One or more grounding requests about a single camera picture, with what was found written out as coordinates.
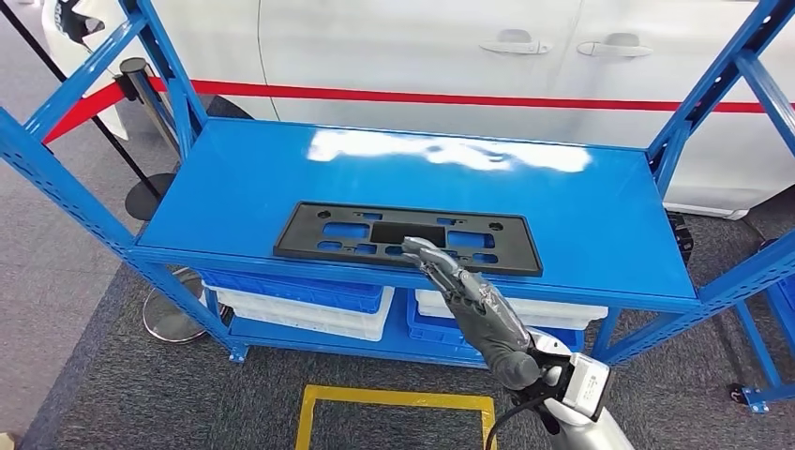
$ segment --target lower shelf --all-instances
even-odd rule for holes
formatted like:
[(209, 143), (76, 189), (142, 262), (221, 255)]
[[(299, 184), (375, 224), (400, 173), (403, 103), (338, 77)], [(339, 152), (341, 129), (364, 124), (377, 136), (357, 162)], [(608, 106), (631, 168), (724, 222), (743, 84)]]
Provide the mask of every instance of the lower shelf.
[(475, 349), (427, 342), (409, 337), (406, 305), (409, 290), (396, 289), (380, 341), (371, 342), (235, 317), (230, 335), (248, 345), (393, 359), (415, 363), (485, 368)]

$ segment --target rectangular cutout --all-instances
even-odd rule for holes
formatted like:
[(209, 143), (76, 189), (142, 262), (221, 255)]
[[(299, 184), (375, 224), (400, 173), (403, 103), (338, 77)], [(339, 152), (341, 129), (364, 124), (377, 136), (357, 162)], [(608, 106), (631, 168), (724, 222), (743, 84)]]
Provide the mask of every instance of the rectangular cutout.
[(342, 248), (342, 243), (338, 241), (321, 241), (318, 243), (318, 248), (321, 250), (339, 250)]
[(383, 218), (383, 214), (378, 213), (353, 213), (354, 216), (359, 216), (364, 220), (381, 220)]
[(392, 256), (400, 256), (403, 254), (403, 247), (401, 246), (389, 246), (385, 250), (387, 255)]
[(494, 248), (494, 235), (487, 232), (447, 232), (451, 246)]
[(496, 264), (499, 261), (497, 255), (491, 253), (473, 253), (472, 260), (481, 264)]
[(354, 250), (353, 253), (363, 253), (363, 254), (366, 254), (366, 255), (374, 255), (376, 249), (378, 249), (378, 248), (373, 246), (372, 244), (358, 244), (358, 245), (356, 245), (356, 250)]
[(422, 237), (437, 247), (446, 247), (444, 227), (414, 223), (376, 222), (373, 224), (370, 242), (400, 245), (406, 236)]
[(328, 222), (323, 226), (323, 235), (331, 237), (368, 237), (370, 227), (366, 223)]

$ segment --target blue shelf upright post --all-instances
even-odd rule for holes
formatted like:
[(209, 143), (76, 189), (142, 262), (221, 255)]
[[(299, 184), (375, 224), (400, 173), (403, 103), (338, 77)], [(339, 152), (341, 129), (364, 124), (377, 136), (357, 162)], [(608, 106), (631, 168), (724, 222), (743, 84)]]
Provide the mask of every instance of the blue shelf upright post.
[[(223, 323), (210, 311), (204, 307), (196, 307), (200, 305), (196, 297), (172, 276), (164, 264), (141, 261), (128, 255), (128, 251), (135, 244), (135, 236), (41, 143), (71, 105), (138, 33), (157, 28), (149, 22), (149, 16), (150, 11), (147, 10), (130, 11), (127, 21), (61, 84), (23, 126), (5, 109), (0, 108), (0, 156), (123, 262), (174, 301), (240, 360), (245, 355), (247, 346), (229, 337)], [(156, 60), (161, 63), (157, 67), (160, 73), (172, 73), (168, 70), (169, 57)], [(198, 103), (195, 93), (193, 96), (188, 95), (187, 100), (191, 107), (194, 106), (192, 98)], [(194, 113), (194, 121), (199, 126), (203, 119), (206, 119), (206, 115), (203, 117), (201, 113)]]
[[(765, 290), (765, 296), (770, 305), (770, 311), (778, 322), (789, 346), (791, 356), (795, 357), (795, 308), (793, 308), (795, 298), (792, 297), (795, 292), (792, 290), (791, 280), (792, 276), (786, 282), (773, 284)], [(795, 382), (784, 383), (781, 380), (773, 358), (768, 352), (745, 302), (737, 304), (736, 309), (742, 328), (748, 335), (751, 348), (757, 355), (768, 385), (759, 388), (734, 383), (729, 387), (731, 398), (738, 403), (748, 405), (754, 413), (766, 413), (770, 410), (769, 402), (795, 398)]]
[[(683, 129), (692, 133), (731, 86), (743, 76), (785, 143), (795, 154), (795, 112), (787, 97), (759, 62), (758, 56), (795, 11), (791, 1), (759, 2), (696, 88), (671, 116), (649, 148), (652, 167), (660, 172), (658, 183), (668, 178), (667, 159), (677, 158)], [(655, 320), (596, 352), (595, 357), (616, 364), (645, 352), (664, 340), (701, 323), (726, 308), (740, 304), (795, 271), (795, 232), (762, 249), (698, 291), (701, 305), (684, 314), (660, 314)]]

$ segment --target car door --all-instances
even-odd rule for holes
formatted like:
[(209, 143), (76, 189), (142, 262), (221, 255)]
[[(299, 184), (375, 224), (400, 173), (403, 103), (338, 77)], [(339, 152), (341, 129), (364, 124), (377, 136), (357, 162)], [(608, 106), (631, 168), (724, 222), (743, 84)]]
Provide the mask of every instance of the car door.
[[(323, 90), (274, 98), (280, 120), (532, 137), (543, 111), (491, 105), (546, 93), (563, 62), (579, 5), (579, 0), (262, 0), (262, 62), (269, 84), (341, 90), (330, 93), (336, 99), (323, 99), (329, 95)], [(398, 102), (389, 93), (437, 96)], [(491, 98), (473, 106), (439, 95)]]
[[(585, 0), (571, 52), (551, 94), (557, 98), (682, 101), (756, 4), (725, 0)], [(785, 92), (795, 27), (762, 54)], [(757, 102), (740, 80), (724, 101)], [(542, 137), (645, 147), (671, 112), (554, 110)], [(666, 196), (687, 212), (739, 217), (795, 182), (795, 159), (765, 114), (714, 112), (688, 141)]]

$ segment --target black cable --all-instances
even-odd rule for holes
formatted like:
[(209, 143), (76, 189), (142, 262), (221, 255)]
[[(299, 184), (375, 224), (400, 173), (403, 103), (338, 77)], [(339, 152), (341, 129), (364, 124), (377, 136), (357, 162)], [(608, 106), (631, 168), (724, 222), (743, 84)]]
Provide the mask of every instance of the black cable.
[[(41, 47), (41, 44), (39, 44), (36, 38), (30, 34), (27, 28), (25, 28), (24, 24), (20, 22), (14, 12), (11, 10), (11, 7), (7, 5), (4, 0), (0, 0), (0, 10), (3, 11), (3, 15), (6, 16), (6, 19), (11, 23), (14, 29), (17, 30), (17, 33), (22, 36), (22, 39), (27, 42), (27, 45), (30, 46), (34, 53), (36, 53), (41, 61), (44, 62), (44, 65), (47, 66), (50, 72), (52, 72), (52, 75), (55, 75), (55, 78), (57, 78), (59, 82), (63, 83), (67, 79), (67, 76), (61, 71), (60, 68), (58, 68), (53, 59), (47, 54), (47, 52), (44, 51), (44, 48)], [(135, 174), (138, 176), (138, 179), (141, 180), (141, 183), (146, 186), (149, 192), (151, 192), (156, 199), (160, 200), (162, 196), (155, 188), (155, 185), (149, 181), (141, 168), (138, 167), (138, 164), (136, 164), (129, 153), (127, 153), (127, 150), (125, 150), (122, 144), (116, 139), (115, 136), (113, 136), (113, 133), (111, 133), (111, 131), (105, 126), (105, 124), (102, 123), (101, 120), (99, 120), (98, 117), (94, 116), (91, 118), (91, 120), (94, 122), (94, 125), (99, 128), (99, 131), (102, 133), (102, 135), (105, 136), (105, 139), (111, 143), (112, 147), (116, 150), (116, 153), (118, 153), (119, 156), (121, 156), (129, 166), (129, 168), (135, 172)]]
[(529, 401), (525, 401), (524, 403), (519, 404), (505, 412), (503, 415), (497, 418), (497, 421), (494, 422), (494, 426), (491, 427), (491, 430), (488, 432), (488, 436), (486, 437), (486, 450), (491, 450), (491, 443), (494, 442), (494, 438), (497, 436), (497, 431), (505, 425), (505, 422), (508, 421), (511, 417), (517, 415), (518, 413), (529, 410), (530, 408), (534, 408), (538, 406), (542, 401), (544, 401), (544, 397), (534, 398)]

